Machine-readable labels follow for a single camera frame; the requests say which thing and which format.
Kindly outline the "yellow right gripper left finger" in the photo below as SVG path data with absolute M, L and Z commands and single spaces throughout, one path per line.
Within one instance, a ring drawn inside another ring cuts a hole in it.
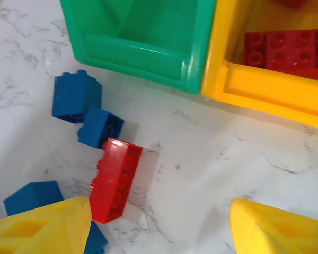
M 83 253 L 91 227 L 86 197 L 0 219 L 0 253 Z

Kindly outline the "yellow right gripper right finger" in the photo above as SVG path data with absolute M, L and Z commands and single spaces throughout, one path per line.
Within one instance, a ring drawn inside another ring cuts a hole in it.
M 234 199 L 229 224 L 237 253 L 318 253 L 318 220 Z

